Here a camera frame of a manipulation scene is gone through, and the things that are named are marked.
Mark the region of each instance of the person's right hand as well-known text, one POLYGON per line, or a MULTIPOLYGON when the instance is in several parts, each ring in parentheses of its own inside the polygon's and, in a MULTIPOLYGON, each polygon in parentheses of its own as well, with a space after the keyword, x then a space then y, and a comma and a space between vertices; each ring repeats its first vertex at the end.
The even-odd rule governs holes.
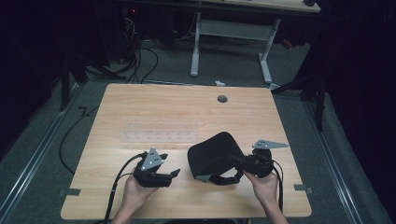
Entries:
POLYGON ((277 203, 276 191, 278 180, 275 174, 271 173, 266 177, 258 178, 257 176, 246 171, 244 171, 244 173, 253 185, 254 194, 262 206, 265 206, 269 203, 277 203))
POLYGON ((283 216, 282 211, 276 202, 277 176, 271 173, 266 177, 258 178, 246 171, 244 171, 244 173, 253 185, 254 194, 260 201, 269 223, 287 224, 288 221, 285 216, 283 216))

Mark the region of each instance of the table leg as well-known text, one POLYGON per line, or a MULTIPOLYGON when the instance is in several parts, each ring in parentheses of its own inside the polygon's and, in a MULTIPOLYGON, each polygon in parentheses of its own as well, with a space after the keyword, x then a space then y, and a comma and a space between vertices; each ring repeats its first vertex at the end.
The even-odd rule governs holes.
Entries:
POLYGON ((197 22, 195 25, 195 45, 194 52, 192 53, 191 62, 191 76, 198 77, 198 66, 199 66, 199 38, 201 33, 201 12, 197 12, 197 22))
POLYGON ((276 19, 274 21, 274 25, 270 31, 269 36, 268 36, 267 44, 265 46, 264 52, 259 54, 260 65, 262 66, 262 75, 264 76, 264 81, 267 84, 272 83, 270 70, 268 69, 268 64, 267 64, 267 57, 268 57, 268 53, 270 52, 271 46, 274 42, 274 38, 275 38, 279 23, 280 23, 280 19, 276 19))

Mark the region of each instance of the gray carpet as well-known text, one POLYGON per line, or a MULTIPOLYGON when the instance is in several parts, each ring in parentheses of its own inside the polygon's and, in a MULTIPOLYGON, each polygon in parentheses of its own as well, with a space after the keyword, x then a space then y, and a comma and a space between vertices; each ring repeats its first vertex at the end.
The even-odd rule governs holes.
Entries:
MULTIPOLYGON (((153 46, 153 42, 144 44, 153 46)), ((202 49, 200 74, 190 77, 192 46, 173 45, 166 47, 158 44, 154 49, 159 62, 155 70, 146 78, 147 82, 176 82, 195 85, 214 86, 219 80, 226 86, 264 87, 257 53, 262 43, 237 47, 233 44, 222 45, 218 49, 202 49)), ((204 47, 214 48, 216 44, 204 47)), ((286 84, 294 79, 309 46, 285 49, 273 45, 268 64, 275 84, 286 84)), ((142 63, 138 71, 142 78, 155 64, 155 56, 143 50, 142 63)), ((122 65, 113 63, 112 69, 122 65)), ((64 115, 59 129, 49 143, 48 152, 40 163, 34 178, 22 194, 7 223, 93 223, 92 220, 66 221, 60 217, 64 196, 60 192, 68 189, 72 175, 66 171, 59 160, 59 146, 69 128, 81 118, 83 109, 87 111, 100 104, 108 83, 123 82, 103 77, 90 76, 88 83, 80 87, 70 109, 64 115)), ((0 202, 7 200, 8 194, 22 174, 30 158, 39 147, 52 121, 59 115, 61 106, 60 83, 53 89, 52 97, 32 116, 29 125, 18 142, 0 163, 0 202)), ((285 91, 275 95, 276 106, 282 119, 290 146, 297 162, 312 206, 312 215, 304 218, 289 218, 290 223, 350 223, 348 212, 340 200, 334 185, 330 167, 323 153, 323 139, 331 149, 337 167, 342 174, 350 195, 355 203, 361 222, 391 223, 386 211, 376 198, 370 182, 356 160, 345 137, 344 131, 332 109, 329 97, 323 117, 323 133, 318 133, 312 123, 309 108, 313 102, 301 102, 298 91, 285 91)), ((64 139, 64 161, 75 170, 89 135, 95 113, 83 119, 64 139)), ((160 220, 137 220, 136 223, 160 223, 160 220)), ((253 219, 253 223, 266 223, 265 218, 253 219)))

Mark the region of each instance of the wrist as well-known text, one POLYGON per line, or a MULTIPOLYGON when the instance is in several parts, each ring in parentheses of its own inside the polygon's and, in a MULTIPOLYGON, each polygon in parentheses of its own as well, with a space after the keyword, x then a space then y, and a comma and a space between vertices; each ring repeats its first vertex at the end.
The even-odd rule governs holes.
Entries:
POLYGON ((119 211, 114 216, 112 224, 130 223, 135 211, 136 210, 133 209, 132 207, 122 204, 119 211))

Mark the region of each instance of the desk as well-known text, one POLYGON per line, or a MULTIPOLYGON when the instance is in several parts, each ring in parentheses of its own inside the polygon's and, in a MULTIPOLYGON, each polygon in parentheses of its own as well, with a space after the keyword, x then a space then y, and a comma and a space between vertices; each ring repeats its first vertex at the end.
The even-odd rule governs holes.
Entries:
MULTIPOLYGON (((280 10, 292 10, 306 13, 320 12, 320 7, 317 4, 314 4, 312 7, 308 7, 301 0, 199 0, 199 4, 201 4, 202 2, 220 3, 225 5, 228 4, 241 7, 262 7, 280 10)), ((191 61, 191 76, 198 76, 200 36, 217 35, 266 41, 266 45, 262 53, 259 54, 259 61, 262 67, 262 75, 264 77, 264 81, 268 84, 271 84, 272 78, 266 60, 270 48, 273 44, 274 38, 276 36, 276 31, 278 29, 279 23, 280 19, 275 19, 274 24, 272 25, 255 25, 239 22, 201 20, 201 13, 198 12, 195 25, 195 45, 191 61)))
MULTIPOLYGON (((62 218, 104 218, 121 166, 150 147, 168 154, 159 174, 181 171, 169 188, 151 195, 135 218, 264 217, 247 178, 237 185, 217 186, 192 177, 188 149, 223 131, 246 155, 259 139, 288 143, 272 94, 265 88, 110 84, 70 186, 80 193, 66 196, 62 218), (228 102, 220 103, 219 95, 228 102)), ((284 170, 285 216, 309 216, 305 192, 294 189, 303 183, 290 148, 272 152, 284 170)), ((119 182, 111 217, 120 206, 125 179, 119 182)))

